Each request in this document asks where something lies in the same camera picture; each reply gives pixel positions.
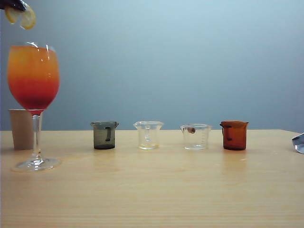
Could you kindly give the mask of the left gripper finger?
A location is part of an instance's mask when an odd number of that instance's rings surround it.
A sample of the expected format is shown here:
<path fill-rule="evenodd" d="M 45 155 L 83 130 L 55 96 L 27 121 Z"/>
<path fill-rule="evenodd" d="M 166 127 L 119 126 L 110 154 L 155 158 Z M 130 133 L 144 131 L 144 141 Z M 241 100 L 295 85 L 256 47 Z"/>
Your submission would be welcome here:
<path fill-rule="evenodd" d="M 6 7 L 10 7 L 19 11 L 26 10 L 25 3 L 22 0 L 0 0 L 0 9 L 3 10 Z"/>

